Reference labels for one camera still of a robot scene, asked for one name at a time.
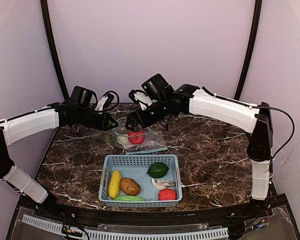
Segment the red apple toy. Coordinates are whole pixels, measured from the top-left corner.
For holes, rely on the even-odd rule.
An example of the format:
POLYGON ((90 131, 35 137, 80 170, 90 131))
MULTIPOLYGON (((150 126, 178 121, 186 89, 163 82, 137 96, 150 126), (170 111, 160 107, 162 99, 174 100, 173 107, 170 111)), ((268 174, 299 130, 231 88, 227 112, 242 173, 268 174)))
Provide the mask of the red apple toy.
POLYGON ((139 132, 128 132, 128 140, 133 145, 140 145, 145 141, 145 139, 146 136, 143 130, 140 130, 139 132))

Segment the clear zip top bag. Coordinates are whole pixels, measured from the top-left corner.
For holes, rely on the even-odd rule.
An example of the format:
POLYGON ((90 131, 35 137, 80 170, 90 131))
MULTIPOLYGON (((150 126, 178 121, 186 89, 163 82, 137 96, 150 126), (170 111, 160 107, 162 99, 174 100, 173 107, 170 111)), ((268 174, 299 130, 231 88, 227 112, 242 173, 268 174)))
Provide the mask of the clear zip top bag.
POLYGON ((118 126, 112 129, 108 142, 113 146, 122 147, 124 150, 145 146, 147 141, 153 144, 151 138, 158 137, 159 134, 149 127, 142 129, 139 132, 134 132, 126 129, 126 117, 120 117, 117 120, 118 126))

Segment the white bitter gourd toy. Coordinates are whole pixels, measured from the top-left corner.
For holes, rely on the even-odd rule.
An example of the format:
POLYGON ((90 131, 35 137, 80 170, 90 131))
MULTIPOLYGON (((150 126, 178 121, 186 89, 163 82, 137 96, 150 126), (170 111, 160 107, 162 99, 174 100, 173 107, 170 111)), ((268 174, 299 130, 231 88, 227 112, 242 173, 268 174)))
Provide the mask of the white bitter gourd toy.
POLYGON ((117 135, 116 141, 122 145, 124 149, 129 149, 131 147, 131 143, 127 135, 117 135))

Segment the brown potato toy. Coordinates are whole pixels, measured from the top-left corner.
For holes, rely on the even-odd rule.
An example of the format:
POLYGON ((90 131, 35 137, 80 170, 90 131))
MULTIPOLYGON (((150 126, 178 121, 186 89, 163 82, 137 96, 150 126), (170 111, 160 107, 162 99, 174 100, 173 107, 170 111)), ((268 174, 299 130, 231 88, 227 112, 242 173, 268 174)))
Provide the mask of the brown potato toy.
POLYGON ((123 177, 119 187, 126 195, 136 196, 141 192, 140 185, 132 178, 123 177))

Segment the white mushroom toy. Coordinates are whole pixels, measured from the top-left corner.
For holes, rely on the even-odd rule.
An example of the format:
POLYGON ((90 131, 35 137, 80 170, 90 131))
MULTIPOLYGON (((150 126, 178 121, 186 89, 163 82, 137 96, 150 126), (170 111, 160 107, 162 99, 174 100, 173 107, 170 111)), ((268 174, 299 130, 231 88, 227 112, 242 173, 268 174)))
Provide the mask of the white mushroom toy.
POLYGON ((168 187, 174 187, 176 185, 176 183, 173 181, 162 179, 155 180, 154 178, 151 179, 151 183, 152 186, 158 191, 164 190, 168 187))

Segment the green cucumber toy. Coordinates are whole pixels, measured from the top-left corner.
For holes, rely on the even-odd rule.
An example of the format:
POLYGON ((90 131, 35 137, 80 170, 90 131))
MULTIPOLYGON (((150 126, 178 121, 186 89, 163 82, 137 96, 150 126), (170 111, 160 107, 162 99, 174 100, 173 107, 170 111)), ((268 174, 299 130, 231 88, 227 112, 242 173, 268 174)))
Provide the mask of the green cucumber toy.
POLYGON ((119 195, 113 198, 114 201, 119 202, 143 202, 144 198, 136 196, 136 195, 119 195))

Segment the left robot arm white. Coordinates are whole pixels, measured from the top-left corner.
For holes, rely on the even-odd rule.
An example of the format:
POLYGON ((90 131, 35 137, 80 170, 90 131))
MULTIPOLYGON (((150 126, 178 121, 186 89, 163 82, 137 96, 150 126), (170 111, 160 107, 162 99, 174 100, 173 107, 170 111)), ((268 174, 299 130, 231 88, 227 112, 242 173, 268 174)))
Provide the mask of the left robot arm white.
POLYGON ((55 201, 55 196, 22 170, 10 157, 8 148, 37 134, 64 126, 80 125, 108 131, 118 126, 110 111, 118 106, 119 95, 109 90, 101 98, 90 89, 75 86, 62 102, 54 102, 27 113, 0 120, 0 180, 39 205, 55 201))

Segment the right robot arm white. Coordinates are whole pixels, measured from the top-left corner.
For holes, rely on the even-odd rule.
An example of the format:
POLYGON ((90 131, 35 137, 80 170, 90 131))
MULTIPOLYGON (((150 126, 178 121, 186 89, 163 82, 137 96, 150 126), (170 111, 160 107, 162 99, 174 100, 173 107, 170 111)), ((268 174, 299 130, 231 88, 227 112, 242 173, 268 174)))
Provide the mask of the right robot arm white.
POLYGON ((272 178, 273 148, 272 111, 277 109, 266 102, 246 103, 212 93, 205 87, 183 84, 174 89, 157 73, 132 89, 129 98, 140 108, 127 115, 125 127, 139 132, 165 117, 192 114, 209 117, 233 125, 249 134, 247 156, 252 164, 251 198, 264 201, 268 196, 272 178))

